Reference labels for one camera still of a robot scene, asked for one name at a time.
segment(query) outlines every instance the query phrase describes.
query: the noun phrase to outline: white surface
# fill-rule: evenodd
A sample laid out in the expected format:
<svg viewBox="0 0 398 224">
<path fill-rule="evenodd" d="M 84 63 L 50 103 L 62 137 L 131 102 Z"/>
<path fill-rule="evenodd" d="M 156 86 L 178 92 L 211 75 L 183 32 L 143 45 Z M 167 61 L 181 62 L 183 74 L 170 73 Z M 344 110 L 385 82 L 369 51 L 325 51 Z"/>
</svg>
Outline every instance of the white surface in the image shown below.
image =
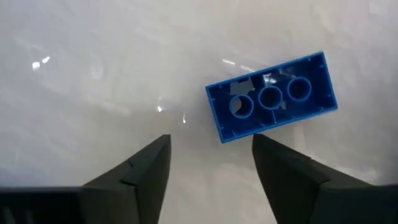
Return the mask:
<svg viewBox="0 0 398 224">
<path fill-rule="evenodd" d="M 251 137 L 221 144 L 204 86 L 324 50 L 339 110 L 267 131 L 398 182 L 398 2 L 2 0 L 0 184 L 80 185 L 163 133 L 160 223 L 275 223 Z"/>
</svg>

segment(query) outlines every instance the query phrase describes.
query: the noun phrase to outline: table surface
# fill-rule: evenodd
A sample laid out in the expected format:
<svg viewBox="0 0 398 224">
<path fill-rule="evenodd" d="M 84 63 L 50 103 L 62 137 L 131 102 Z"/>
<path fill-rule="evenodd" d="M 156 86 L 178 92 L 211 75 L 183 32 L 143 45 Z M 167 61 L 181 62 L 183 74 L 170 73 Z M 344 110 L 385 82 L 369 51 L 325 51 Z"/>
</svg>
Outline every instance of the table surface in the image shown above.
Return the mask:
<svg viewBox="0 0 398 224">
<path fill-rule="evenodd" d="M 159 223 L 275 223 L 205 85 L 324 50 L 339 109 L 265 134 L 398 182 L 398 1 L 0 1 L 0 185 L 81 185 L 172 135 Z"/>
</svg>

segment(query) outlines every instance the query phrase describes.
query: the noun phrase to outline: blue lego brick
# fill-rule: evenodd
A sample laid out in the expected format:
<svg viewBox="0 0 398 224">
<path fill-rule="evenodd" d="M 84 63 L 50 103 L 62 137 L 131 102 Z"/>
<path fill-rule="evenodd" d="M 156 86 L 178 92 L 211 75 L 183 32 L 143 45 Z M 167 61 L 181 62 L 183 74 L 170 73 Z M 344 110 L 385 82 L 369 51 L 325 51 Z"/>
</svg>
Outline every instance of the blue lego brick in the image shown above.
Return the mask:
<svg viewBox="0 0 398 224">
<path fill-rule="evenodd" d="M 242 82 L 251 82 L 252 88 L 245 94 L 232 93 L 231 84 Z M 221 142 L 337 109 L 323 52 L 205 89 Z"/>
</svg>

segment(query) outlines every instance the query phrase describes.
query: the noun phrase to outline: lego brick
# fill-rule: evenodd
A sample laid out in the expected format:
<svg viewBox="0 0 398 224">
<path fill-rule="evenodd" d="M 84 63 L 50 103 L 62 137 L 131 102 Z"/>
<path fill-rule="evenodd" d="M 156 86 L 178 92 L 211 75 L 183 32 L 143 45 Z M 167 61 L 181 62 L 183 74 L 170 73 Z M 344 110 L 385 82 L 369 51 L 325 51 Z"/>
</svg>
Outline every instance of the lego brick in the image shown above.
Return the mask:
<svg viewBox="0 0 398 224">
<path fill-rule="evenodd" d="M 232 85 L 243 82 L 251 84 L 246 93 L 232 91 Z M 221 142 L 338 107 L 323 52 L 208 85 L 205 89 Z"/>
</svg>

